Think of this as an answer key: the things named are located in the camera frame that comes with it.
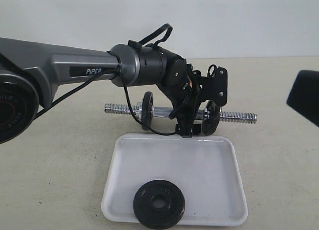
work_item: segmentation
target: piper logo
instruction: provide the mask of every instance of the piper logo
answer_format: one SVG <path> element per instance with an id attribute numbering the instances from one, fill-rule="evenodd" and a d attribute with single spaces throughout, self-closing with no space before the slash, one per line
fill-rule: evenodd
<path id="1" fill-rule="evenodd" d="M 86 75 L 99 74 L 102 71 L 102 68 L 92 68 L 86 70 Z"/>

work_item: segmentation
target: threaded dumbbell bar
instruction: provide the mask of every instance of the threaded dumbbell bar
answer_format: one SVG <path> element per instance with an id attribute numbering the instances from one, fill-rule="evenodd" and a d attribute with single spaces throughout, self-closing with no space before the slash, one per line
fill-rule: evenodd
<path id="1" fill-rule="evenodd" d="M 141 119 L 142 113 L 142 103 L 138 103 L 136 106 L 132 106 L 133 113 Z M 169 114 L 173 108 L 170 107 L 154 107 L 151 110 L 151 115 L 153 117 L 163 117 L 168 118 Z M 105 104 L 105 113 L 108 114 L 121 114 L 121 115 L 130 115 L 128 105 L 120 104 Z M 207 110 L 198 110 L 196 115 L 196 120 L 204 120 L 209 117 Z M 223 112 L 220 113 L 220 121 L 223 122 L 236 122 L 236 123 L 249 123 L 255 124 L 257 122 L 257 115 L 254 113 L 238 113 L 238 112 Z"/>

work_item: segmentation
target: white table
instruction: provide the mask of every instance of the white table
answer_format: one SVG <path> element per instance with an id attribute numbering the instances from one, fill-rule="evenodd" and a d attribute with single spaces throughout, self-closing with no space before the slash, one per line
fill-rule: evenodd
<path id="1" fill-rule="evenodd" d="M 319 128 L 286 105 L 301 69 L 319 70 L 319 57 L 189 60 L 206 73 L 228 70 L 225 111 L 253 112 L 257 124 L 221 122 L 215 135 L 235 146 L 249 216 L 234 229 L 319 229 Z M 77 85 L 62 86 L 57 97 Z M 153 91 L 156 106 L 170 106 L 155 87 L 129 88 L 132 104 Z M 125 103 L 123 88 L 99 81 L 0 145 L 0 228 L 46 230 L 145 229 L 108 221 L 101 213 L 114 144 L 143 132 L 129 115 L 107 115 L 105 103 Z M 161 131 L 175 121 L 153 119 Z M 175 229 L 210 229 L 177 226 Z"/>

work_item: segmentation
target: plastic tray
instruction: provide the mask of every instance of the plastic tray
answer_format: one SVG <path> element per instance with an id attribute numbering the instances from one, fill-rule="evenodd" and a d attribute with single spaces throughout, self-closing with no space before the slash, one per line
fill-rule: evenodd
<path id="1" fill-rule="evenodd" d="M 115 145 L 102 198 L 104 216 L 138 223 L 133 198 L 144 183 L 164 179 L 185 197 L 178 225 L 238 226 L 248 216 L 233 144 L 220 136 L 125 134 Z"/>

